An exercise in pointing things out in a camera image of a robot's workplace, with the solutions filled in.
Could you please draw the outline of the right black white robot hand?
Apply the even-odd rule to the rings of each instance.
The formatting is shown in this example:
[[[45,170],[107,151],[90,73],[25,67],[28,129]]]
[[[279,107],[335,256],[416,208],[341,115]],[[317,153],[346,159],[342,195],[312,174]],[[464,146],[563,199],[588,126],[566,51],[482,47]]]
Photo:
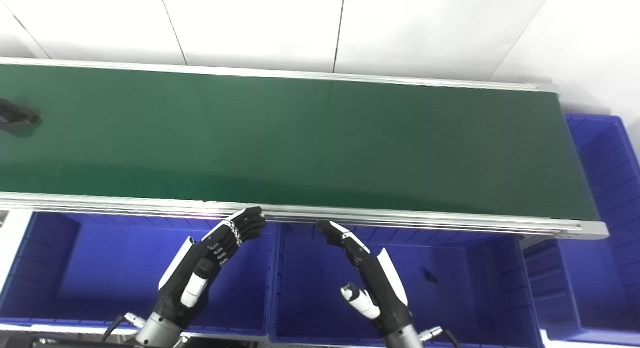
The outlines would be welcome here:
[[[354,232],[334,221],[319,220],[316,226],[327,243],[345,251],[365,285],[362,289],[353,283],[343,284],[340,288],[342,297],[372,321],[382,338],[414,329],[409,299],[387,250],[382,248],[378,255],[371,253]]]

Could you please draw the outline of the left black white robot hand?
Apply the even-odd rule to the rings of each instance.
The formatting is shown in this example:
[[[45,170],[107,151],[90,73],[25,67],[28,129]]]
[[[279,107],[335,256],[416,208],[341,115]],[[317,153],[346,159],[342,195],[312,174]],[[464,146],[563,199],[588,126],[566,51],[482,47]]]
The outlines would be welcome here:
[[[222,219],[199,240],[188,237],[160,279],[150,320],[186,329],[208,304],[222,266],[265,226],[263,208],[253,206]]]

